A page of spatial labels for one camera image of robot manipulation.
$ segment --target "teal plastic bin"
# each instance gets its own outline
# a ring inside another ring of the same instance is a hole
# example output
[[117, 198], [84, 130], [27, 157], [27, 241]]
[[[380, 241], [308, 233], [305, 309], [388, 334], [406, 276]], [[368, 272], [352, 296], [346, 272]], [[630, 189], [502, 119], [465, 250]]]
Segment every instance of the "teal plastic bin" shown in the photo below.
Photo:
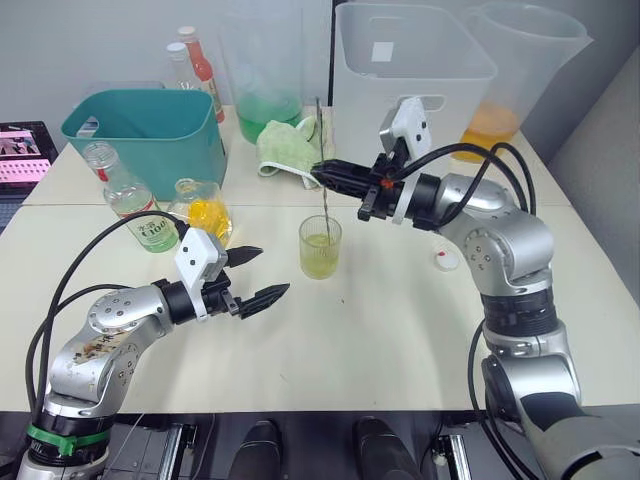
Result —
[[[94, 119], [97, 130], [91, 137], [82, 136], [88, 130], [85, 122]], [[180, 178], [222, 186], [227, 170], [212, 98], [200, 91], [96, 93], [76, 107], [62, 124], [62, 133], [78, 152], [96, 140], [109, 142], [160, 201], [173, 200]]]

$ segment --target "white plastic bin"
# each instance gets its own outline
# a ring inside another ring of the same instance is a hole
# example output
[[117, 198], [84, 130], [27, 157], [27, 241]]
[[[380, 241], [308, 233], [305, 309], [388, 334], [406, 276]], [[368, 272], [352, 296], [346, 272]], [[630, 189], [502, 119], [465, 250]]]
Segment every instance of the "white plastic bin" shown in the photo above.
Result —
[[[383, 151], [387, 112], [418, 95], [430, 116], [433, 147], [460, 140], [496, 67], [447, 11], [413, 5], [345, 3], [336, 8], [336, 157], [372, 165]], [[441, 175], [448, 160], [427, 171]]]

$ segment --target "monitor screen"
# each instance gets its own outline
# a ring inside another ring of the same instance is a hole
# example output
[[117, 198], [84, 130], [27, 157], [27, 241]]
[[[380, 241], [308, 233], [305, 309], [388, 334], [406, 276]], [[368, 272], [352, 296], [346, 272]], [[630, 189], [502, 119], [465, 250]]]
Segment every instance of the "monitor screen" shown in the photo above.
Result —
[[43, 122], [0, 124], [0, 194], [29, 193], [57, 154]]

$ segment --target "green zip tie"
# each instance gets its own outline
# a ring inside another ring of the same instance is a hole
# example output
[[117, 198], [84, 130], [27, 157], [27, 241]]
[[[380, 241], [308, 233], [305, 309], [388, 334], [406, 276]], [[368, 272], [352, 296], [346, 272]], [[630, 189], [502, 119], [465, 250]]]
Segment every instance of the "green zip tie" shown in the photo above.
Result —
[[94, 443], [99, 443], [103, 440], [108, 440], [109, 430], [105, 430], [104, 432], [100, 433], [94, 433], [92, 435], [85, 435], [84, 437], [76, 437], [75, 435], [63, 437], [55, 433], [41, 430], [33, 425], [29, 425], [27, 427], [27, 435], [29, 435], [34, 440], [40, 440], [41, 442], [55, 445], [56, 447], [58, 447], [58, 452], [60, 453], [60, 455], [62, 455], [63, 457], [68, 457], [73, 455], [73, 452], [75, 452], [78, 448], [93, 445]]

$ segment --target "green cloth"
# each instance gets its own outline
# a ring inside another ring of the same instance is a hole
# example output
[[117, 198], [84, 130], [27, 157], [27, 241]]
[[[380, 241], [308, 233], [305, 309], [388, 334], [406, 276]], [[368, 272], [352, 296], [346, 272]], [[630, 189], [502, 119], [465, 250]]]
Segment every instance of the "green cloth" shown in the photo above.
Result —
[[[326, 118], [323, 116], [324, 151], [325, 158], [330, 158], [327, 155], [333, 155], [333, 145], [327, 140], [331, 127]], [[322, 159], [320, 128], [316, 123], [315, 117], [303, 119], [297, 127], [275, 120], [267, 123], [256, 142], [260, 161], [258, 174], [268, 177], [286, 170], [300, 175], [305, 188], [319, 186], [310, 173], [311, 167]]]

